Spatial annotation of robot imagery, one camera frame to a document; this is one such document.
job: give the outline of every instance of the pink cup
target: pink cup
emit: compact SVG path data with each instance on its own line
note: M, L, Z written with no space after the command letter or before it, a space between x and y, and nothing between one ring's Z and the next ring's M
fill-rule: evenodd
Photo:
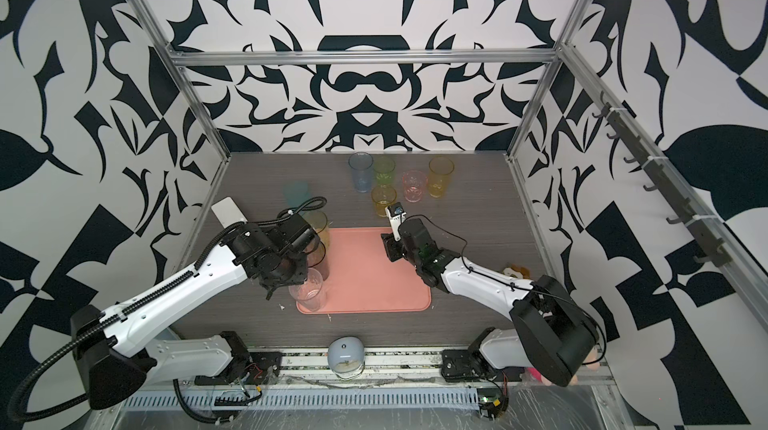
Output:
M427 175L417 169L402 174L403 194L410 203L422 199L427 188Z

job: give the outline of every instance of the hook rack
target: hook rack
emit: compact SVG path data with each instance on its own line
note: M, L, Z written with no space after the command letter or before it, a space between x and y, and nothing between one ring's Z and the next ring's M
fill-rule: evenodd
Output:
M640 167L646 172L653 185L643 185L647 192L659 191L675 213L674 218L667 217L667 223L676 225L684 223L685 227L696 239L706 257L700 262L712 262L715 266L723 266L733 259L723 248L723 239L716 236L714 226L707 220L719 220L706 208L691 201L685 191L684 182L677 169L659 150L654 151L653 142L634 121L629 111L623 108L612 108L605 114L608 124L616 132L608 134L610 139L621 139L632 158L624 157L626 163L641 163Z

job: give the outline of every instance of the ceiling bar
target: ceiling bar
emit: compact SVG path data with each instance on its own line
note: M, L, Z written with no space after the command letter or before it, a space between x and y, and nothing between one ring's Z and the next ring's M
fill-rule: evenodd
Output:
M171 52L176 66L332 65L343 63L551 62L552 48L512 50L371 50Z

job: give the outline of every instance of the blue cup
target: blue cup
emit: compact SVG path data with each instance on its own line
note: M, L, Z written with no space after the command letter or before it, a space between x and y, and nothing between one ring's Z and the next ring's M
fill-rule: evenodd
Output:
M358 152L350 156L352 184L360 193L368 193L373 187L373 157L368 153Z
M288 206L295 208L312 198L312 195L310 195L310 185L307 182L286 183L283 185L283 196Z

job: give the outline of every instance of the pink tray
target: pink tray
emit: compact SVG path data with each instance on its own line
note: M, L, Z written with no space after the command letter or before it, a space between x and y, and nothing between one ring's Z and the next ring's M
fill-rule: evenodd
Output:
M390 262L384 252L381 228L331 228L331 243L319 267L328 270L326 304L302 313L368 313L421 311L432 303L432 293L408 261Z

